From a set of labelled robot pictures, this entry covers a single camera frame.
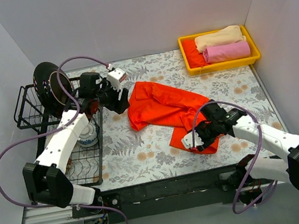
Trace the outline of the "orange t shirt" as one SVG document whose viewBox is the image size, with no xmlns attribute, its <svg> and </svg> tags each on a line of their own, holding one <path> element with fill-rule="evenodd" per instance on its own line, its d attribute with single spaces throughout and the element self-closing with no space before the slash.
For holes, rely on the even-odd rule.
<svg viewBox="0 0 299 224">
<path fill-rule="evenodd" d="M 156 82 L 136 82 L 129 100 L 128 119 L 135 131 L 149 124 L 173 127 L 170 146 L 196 154 L 214 154 L 218 139 L 202 152 L 186 149 L 181 142 L 191 131 L 196 112 L 208 101 L 209 98 L 203 95 L 183 89 Z"/>
<path fill-rule="evenodd" d="M 185 39 L 182 41 L 181 45 L 190 68 L 200 68 L 208 65 L 204 56 L 197 50 L 194 40 Z"/>
</svg>

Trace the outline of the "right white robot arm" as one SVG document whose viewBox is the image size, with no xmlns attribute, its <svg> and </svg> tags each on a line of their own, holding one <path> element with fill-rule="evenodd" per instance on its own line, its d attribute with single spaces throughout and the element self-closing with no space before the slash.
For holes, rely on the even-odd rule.
<svg viewBox="0 0 299 224">
<path fill-rule="evenodd" d="M 222 105 L 221 101 L 210 100 L 199 108 L 196 114 L 202 114 L 204 120 L 193 123 L 192 130 L 182 139 L 184 147 L 202 153 L 221 135 L 257 145 L 253 155 L 244 157 L 235 171 L 223 178 L 226 187 L 237 190 L 235 202 L 239 200 L 243 186 L 263 179 L 271 181 L 270 190 L 281 181 L 291 183 L 299 191 L 299 135 L 260 124 L 241 106 L 233 105 L 226 111 Z"/>
</svg>

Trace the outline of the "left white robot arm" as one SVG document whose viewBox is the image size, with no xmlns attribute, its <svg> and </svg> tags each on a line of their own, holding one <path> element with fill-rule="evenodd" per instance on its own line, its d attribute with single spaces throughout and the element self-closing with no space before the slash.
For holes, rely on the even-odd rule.
<svg viewBox="0 0 299 224">
<path fill-rule="evenodd" d="M 128 89 L 121 83 L 127 73 L 112 69 L 105 78 L 97 73 L 80 76 L 80 85 L 68 99 L 58 126 L 49 144 L 34 163 L 23 168 L 23 177 L 29 199 L 60 208 L 82 204 L 86 211 L 98 214 L 103 200 L 96 189 L 74 185 L 65 176 L 70 155 L 90 123 L 89 115 L 100 107 L 122 114 L 129 107 Z"/>
</svg>

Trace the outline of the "blue white ceramic bowl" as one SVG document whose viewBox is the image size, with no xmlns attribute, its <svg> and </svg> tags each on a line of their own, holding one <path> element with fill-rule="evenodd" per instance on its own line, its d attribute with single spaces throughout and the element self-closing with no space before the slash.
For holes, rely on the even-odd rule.
<svg viewBox="0 0 299 224">
<path fill-rule="evenodd" d="M 81 147 L 92 147 L 95 146 L 97 142 L 98 133 L 96 131 L 96 127 L 92 123 L 89 123 L 80 134 L 77 143 Z"/>
</svg>

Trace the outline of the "black round plate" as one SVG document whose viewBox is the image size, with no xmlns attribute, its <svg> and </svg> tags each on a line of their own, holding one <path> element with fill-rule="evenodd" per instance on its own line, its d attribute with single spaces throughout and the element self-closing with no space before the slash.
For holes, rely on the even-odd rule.
<svg viewBox="0 0 299 224">
<path fill-rule="evenodd" d="M 33 73 L 33 85 L 42 106 L 55 118 L 61 118 L 68 96 L 57 79 L 58 66 L 50 62 L 38 64 Z"/>
</svg>

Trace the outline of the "floral table mat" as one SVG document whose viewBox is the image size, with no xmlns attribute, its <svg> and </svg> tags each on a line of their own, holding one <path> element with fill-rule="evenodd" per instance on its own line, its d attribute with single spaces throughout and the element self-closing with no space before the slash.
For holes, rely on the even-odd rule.
<svg viewBox="0 0 299 224">
<path fill-rule="evenodd" d="M 127 89 L 133 89 L 139 81 L 157 82 L 222 101 L 226 109 L 238 104 L 259 122 L 284 129 L 250 66 L 192 76 L 179 50 L 127 59 L 115 66 L 126 71 L 123 85 Z M 225 136 L 216 153 L 193 154 L 170 145 L 171 127 L 149 125 L 134 131 L 126 113 L 118 115 L 107 109 L 95 118 L 102 122 L 103 145 L 75 146 L 66 176 L 77 185 L 100 184 L 104 191 L 228 166 L 256 151 L 250 142 Z"/>
</svg>

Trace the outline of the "yellow plastic tray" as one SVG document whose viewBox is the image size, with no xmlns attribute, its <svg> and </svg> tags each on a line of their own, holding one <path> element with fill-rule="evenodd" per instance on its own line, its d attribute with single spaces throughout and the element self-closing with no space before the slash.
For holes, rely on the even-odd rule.
<svg viewBox="0 0 299 224">
<path fill-rule="evenodd" d="M 255 43 L 253 42 L 253 39 L 249 35 L 247 29 L 243 25 L 240 25 L 239 27 L 240 27 L 241 33 L 244 36 L 246 36 L 246 40 L 247 40 L 247 43 L 250 47 L 250 52 L 251 52 L 250 57 L 246 57 L 246 58 L 242 58 L 242 59 L 235 59 L 235 60 L 232 60 L 232 61 L 214 63 L 214 64 L 206 65 L 206 66 L 203 66 L 203 67 L 197 67 L 197 68 L 191 68 L 190 67 L 190 65 L 188 64 L 187 56 L 184 52 L 182 42 L 184 40 L 188 40 L 188 39 L 189 40 L 194 40 L 194 38 L 199 37 L 201 35 L 216 33 L 218 31 L 220 31 L 220 29 L 179 37 L 177 42 L 179 44 L 180 52 L 181 52 L 181 54 L 184 58 L 184 62 L 186 64 L 188 74 L 189 75 L 200 75 L 200 74 L 206 74 L 206 73 L 210 73 L 210 72 L 214 72 L 214 71 L 220 71 L 220 70 L 232 69 L 232 68 L 237 68 L 237 67 L 246 66 L 246 65 L 252 65 L 258 59 L 260 59 L 261 58 L 260 51 L 259 51 L 258 47 L 255 45 Z"/>
</svg>

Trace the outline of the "rolled orange t shirt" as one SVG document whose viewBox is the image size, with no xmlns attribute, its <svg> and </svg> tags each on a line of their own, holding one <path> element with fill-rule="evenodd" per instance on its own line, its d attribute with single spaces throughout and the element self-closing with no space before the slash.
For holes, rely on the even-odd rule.
<svg viewBox="0 0 299 224">
<path fill-rule="evenodd" d="M 200 68 L 208 65 L 204 56 L 197 50 L 194 40 L 185 39 L 182 41 L 181 45 L 190 68 Z"/>
</svg>

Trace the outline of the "rolled pink t shirt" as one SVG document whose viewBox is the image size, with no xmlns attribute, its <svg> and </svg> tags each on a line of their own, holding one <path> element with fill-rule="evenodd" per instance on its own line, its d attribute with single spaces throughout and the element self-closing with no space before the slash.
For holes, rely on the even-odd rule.
<svg viewBox="0 0 299 224">
<path fill-rule="evenodd" d="M 205 48 L 203 51 L 203 57 L 208 64 L 245 58 L 249 57 L 250 54 L 250 47 L 246 41 L 221 46 L 211 46 Z"/>
</svg>

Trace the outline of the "rolled beige t shirt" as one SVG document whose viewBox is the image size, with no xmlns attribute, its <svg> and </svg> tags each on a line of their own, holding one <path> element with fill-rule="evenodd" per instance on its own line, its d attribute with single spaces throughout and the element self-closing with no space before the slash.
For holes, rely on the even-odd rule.
<svg viewBox="0 0 299 224">
<path fill-rule="evenodd" d="M 214 33 L 198 36 L 194 41 L 198 52 L 202 53 L 207 47 L 246 41 L 246 36 L 241 32 L 239 26 L 232 25 Z"/>
</svg>

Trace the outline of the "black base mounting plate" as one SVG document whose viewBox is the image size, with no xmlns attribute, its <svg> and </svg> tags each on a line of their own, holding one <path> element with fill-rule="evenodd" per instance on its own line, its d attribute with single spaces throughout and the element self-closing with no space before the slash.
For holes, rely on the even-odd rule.
<svg viewBox="0 0 299 224">
<path fill-rule="evenodd" d="M 228 165 L 103 191 L 99 203 L 122 211 L 129 220 L 215 203 L 229 204 L 236 192 L 225 187 L 223 180 L 235 170 L 236 165 Z"/>
</svg>

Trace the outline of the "aluminium frame rail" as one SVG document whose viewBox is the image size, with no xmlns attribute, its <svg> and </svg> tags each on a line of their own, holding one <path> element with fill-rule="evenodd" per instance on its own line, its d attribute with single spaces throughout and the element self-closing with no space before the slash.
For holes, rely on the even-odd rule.
<svg viewBox="0 0 299 224">
<path fill-rule="evenodd" d="M 133 186 L 103 191 L 101 206 L 126 211 L 127 207 L 143 206 L 146 202 L 158 203 L 166 198 L 178 197 L 185 194 L 202 193 L 216 189 L 223 179 L 235 171 L 235 165 L 219 167 L 212 170 L 200 171 L 173 178 L 161 179 Z M 48 207 L 27 209 L 24 212 L 22 224 L 60 224 L 73 219 L 90 218 L 101 211 L 82 206 Z"/>
</svg>

